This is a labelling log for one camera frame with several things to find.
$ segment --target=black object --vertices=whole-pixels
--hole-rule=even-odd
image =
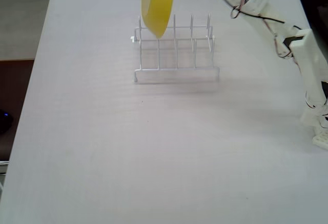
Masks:
[[[293,37],[287,37],[287,38],[285,38],[285,40],[283,41],[283,44],[284,44],[285,46],[287,46],[287,48],[290,50],[289,45],[291,44],[291,42],[293,42],[293,41],[295,41],[295,40],[301,40],[301,39],[303,39],[303,38],[304,38],[303,36],[300,36],[300,37],[295,37],[295,36],[293,36]]]
[[[0,134],[6,132],[12,125],[14,118],[7,112],[0,110]]]

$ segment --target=wire rack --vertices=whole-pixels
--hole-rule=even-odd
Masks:
[[[173,35],[170,35],[168,38],[162,37],[161,39],[157,39],[154,36],[151,38],[144,38],[143,33],[148,31],[147,27],[141,26],[141,19],[139,16],[138,27],[134,29],[134,36],[131,37],[132,42],[139,43],[139,62],[140,67],[134,71],[134,81],[138,82],[137,73],[138,72],[156,72],[156,71],[188,71],[188,70],[217,70],[217,74],[219,74],[219,68],[214,66],[214,48],[215,48],[215,37],[213,36],[213,26],[211,26],[211,16],[208,14],[206,25],[194,25],[194,17],[191,15],[190,24],[188,26],[176,26],[175,15],[173,15],[173,26],[167,27],[168,29],[173,29]],[[180,30],[188,30],[188,36],[181,36],[179,34]],[[201,35],[205,35],[204,37],[199,37],[195,34],[195,30],[198,32],[201,31]],[[157,64],[156,67],[145,67],[144,66],[144,44],[148,44],[149,42],[153,43],[154,50],[157,50],[156,58]],[[174,66],[171,67],[163,67],[163,62],[165,61],[164,57],[162,57],[162,52],[164,48],[161,45],[164,45],[167,42],[171,42],[173,45],[174,56],[172,57],[174,61]],[[198,66],[198,54],[197,54],[197,42],[206,42],[208,55],[206,56],[207,65],[206,66]],[[183,55],[183,51],[186,51],[188,48],[181,47],[181,44],[188,45],[189,51],[192,53],[189,58],[191,61],[190,67],[182,67],[180,64],[179,56]]]

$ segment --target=black cable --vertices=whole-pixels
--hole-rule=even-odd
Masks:
[[[250,17],[254,17],[254,18],[265,19],[265,20],[270,20],[270,21],[274,21],[274,22],[278,22],[278,23],[285,24],[284,21],[281,21],[281,20],[278,20],[278,19],[274,19],[274,18],[270,18],[270,17],[265,17],[265,16],[261,16],[261,15],[248,14],[248,13],[246,13],[246,12],[243,12],[243,11],[241,11],[241,10],[235,8],[232,4],[229,3],[228,0],[224,0],[224,1],[225,1],[225,3],[226,3],[227,5],[229,5],[233,10],[238,10],[239,13],[241,13],[241,14],[244,14],[244,15],[247,15],[247,16],[250,16]],[[299,29],[299,30],[301,30],[301,28],[298,27],[298,26],[295,26],[295,25],[294,25],[293,27],[294,27],[294,28],[297,28],[297,29]]]

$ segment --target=computer mouse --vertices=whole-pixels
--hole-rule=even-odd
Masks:
[[[0,110],[0,134],[8,131],[14,118],[6,111]]]

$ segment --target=electrical wire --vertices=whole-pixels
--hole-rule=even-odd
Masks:
[[[270,27],[269,24],[265,21],[265,19],[263,19],[263,22],[264,22],[264,24],[266,25],[266,27],[269,29],[269,31],[270,31],[270,32],[273,34],[273,36],[274,36],[275,50],[276,50],[277,55],[278,55],[280,58],[285,58],[285,57],[289,56],[289,55],[292,53],[291,50],[289,50],[289,52],[288,52],[285,56],[281,55],[281,53],[278,51],[277,34],[271,29],[271,27]]]
[[[239,6],[234,6],[233,7],[233,9],[232,9],[232,11],[230,12],[230,17],[232,18],[232,19],[236,19],[238,16],[239,16],[239,14],[240,14],[240,11],[241,11],[241,8],[242,8],[242,6],[245,4],[245,1],[246,0],[240,0],[240,5]],[[233,16],[233,12],[236,10],[236,8],[238,8],[237,9],[237,14],[235,15],[235,16]]]

